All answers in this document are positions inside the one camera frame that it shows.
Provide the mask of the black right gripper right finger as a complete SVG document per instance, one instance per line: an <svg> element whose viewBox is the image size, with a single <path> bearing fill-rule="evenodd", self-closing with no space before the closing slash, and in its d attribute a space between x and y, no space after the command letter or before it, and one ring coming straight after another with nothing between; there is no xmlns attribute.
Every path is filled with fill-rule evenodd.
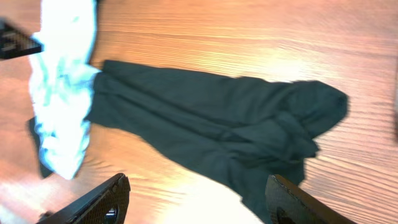
<svg viewBox="0 0 398 224"><path fill-rule="evenodd" d="M281 175L268 177L265 195L273 224L355 224Z"/></svg>

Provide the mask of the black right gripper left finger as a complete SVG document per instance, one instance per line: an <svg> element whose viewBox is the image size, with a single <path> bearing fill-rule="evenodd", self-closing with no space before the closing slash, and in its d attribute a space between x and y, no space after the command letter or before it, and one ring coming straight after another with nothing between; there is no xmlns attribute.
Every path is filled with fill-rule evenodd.
<svg viewBox="0 0 398 224"><path fill-rule="evenodd" d="M41 214L37 224L124 224L130 191L118 173L58 212Z"/></svg>

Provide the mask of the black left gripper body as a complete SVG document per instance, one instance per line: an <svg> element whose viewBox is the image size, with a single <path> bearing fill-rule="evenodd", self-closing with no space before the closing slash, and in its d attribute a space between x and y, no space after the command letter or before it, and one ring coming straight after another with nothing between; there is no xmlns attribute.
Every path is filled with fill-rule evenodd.
<svg viewBox="0 0 398 224"><path fill-rule="evenodd" d="M41 53L42 44L6 19L1 19L1 60Z"/></svg>

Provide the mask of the black t-shirt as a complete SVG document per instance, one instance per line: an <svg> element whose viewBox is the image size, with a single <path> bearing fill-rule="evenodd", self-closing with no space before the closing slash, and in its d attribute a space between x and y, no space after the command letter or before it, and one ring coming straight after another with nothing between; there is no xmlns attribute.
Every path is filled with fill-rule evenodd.
<svg viewBox="0 0 398 224"><path fill-rule="evenodd" d="M105 61L88 119L136 134L170 160L241 196L264 223L271 174L299 184L315 138L339 123L348 96L319 81L267 82Z"/></svg>

